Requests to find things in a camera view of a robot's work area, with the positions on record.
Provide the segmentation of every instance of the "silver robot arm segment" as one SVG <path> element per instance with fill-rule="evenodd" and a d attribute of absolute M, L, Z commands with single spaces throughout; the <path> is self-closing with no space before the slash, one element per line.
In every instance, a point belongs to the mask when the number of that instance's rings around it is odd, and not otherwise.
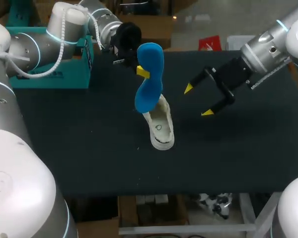
<path fill-rule="evenodd" d="M 289 46 L 296 45 L 298 41 L 293 40 L 290 44 L 286 42 L 289 33 L 294 33 L 290 32 L 290 29 L 297 21 L 298 8 L 277 20 L 269 30 L 256 36 L 241 48 L 242 58 L 254 72 L 265 75 L 292 56 Z"/>
<path fill-rule="evenodd" d="M 54 5 L 46 34 L 18 33 L 12 36 L 9 53 L 30 58 L 30 61 L 13 59 L 22 71 L 30 71 L 57 61 L 61 47 L 63 10 L 70 6 L 64 2 Z M 86 35 L 86 21 L 84 13 L 76 9 L 68 10 L 65 19 L 63 60 L 72 58 L 77 42 Z M 17 74 L 11 64 L 6 72 L 9 77 Z"/>

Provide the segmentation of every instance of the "black table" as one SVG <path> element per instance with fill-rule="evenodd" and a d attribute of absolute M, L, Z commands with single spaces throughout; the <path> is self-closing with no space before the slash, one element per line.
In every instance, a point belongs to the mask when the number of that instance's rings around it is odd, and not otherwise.
<path fill-rule="evenodd" d="M 16 90 L 35 152 L 65 196 L 273 192 L 298 177 L 298 89 L 286 68 L 220 114 L 207 82 L 184 96 L 204 65 L 237 52 L 165 53 L 163 93 L 175 145 L 158 151 L 134 109 L 141 78 L 96 56 L 88 90 Z"/>

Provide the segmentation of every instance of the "white cable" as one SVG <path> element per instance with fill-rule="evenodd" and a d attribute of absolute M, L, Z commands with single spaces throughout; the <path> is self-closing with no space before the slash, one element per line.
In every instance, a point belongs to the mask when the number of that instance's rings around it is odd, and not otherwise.
<path fill-rule="evenodd" d="M 87 14 L 94 22 L 94 26 L 95 26 L 95 34 L 96 34 L 96 42 L 98 44 L 98 47 L 100 50 L 102 50 L 103 48 L 105 48 L 101 41 L 100 41 L 100 36 L 99 36 L 99 29 L 98 29 L 98 23 L 97 20 L 95 19 L 95 17 L 88 11 L 87 7 L 84 7 L 82 5 L 80 5 L 83 1 L 80 1 L 79 4 L 76 4 L 75 6 L 77 6 L 77 9 L 80 10 L 81 12 Z"/>
<path fill-rule="evenodd" d="M 98 46 L 99 46 L 99 49 L 102 50 L 102 49 L 103 49 L 103 45 L 102 45 L 102 43 L 101 43 L 101 41 L 100 41 L 97 21 L 96 21 L 95 17 L 94 17 L 90 12 L 88 12 L 87 14 L 88 14 L 88 16 L 89 16 L 89 17 L 93 20 L 93 22 L 94 22 L 95 32 L 96 32 L 96 41 L 97 41 L 97 44 L 98 44 Z"/>

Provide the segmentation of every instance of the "floor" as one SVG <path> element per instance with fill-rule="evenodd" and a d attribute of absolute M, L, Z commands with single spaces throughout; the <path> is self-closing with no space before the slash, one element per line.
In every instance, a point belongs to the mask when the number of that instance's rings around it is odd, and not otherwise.
<path fill-rule="evenodd" d="M 198 0 L 176 14 L 171 46 L 197 50 L 199 39 L 219 35 L 224 50 L 228 36 L 259 34 L 297 6 L 298 0 Z M 189 211 L 189 219 L 192 225 L 223 222 L 196 211 Z M 225 223 L 240 221 L 238 209 L 232 209 Z M 205 238 L 245 238 L 244 233 L 201 235 Z"/>

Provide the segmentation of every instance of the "metal frame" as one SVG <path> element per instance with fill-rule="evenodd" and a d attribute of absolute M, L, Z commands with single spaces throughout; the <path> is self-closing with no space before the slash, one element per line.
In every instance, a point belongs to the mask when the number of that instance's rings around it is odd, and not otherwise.
<path fill-rule="evenodd" d="M 274 212 L 281 193 L 275 192 L 255 218 L 253 206 L 248 193 L 239 194 L 240 208 L 244 224 L 238 225 L 198 225 L 198 226 L 167 226 L 167 227 L 127 227 L 120 228 L 119 235 L 136 236 L 146 234 L 200 234 L 246 232 L 247 238 L 263 238 L 272 223 Z"/>

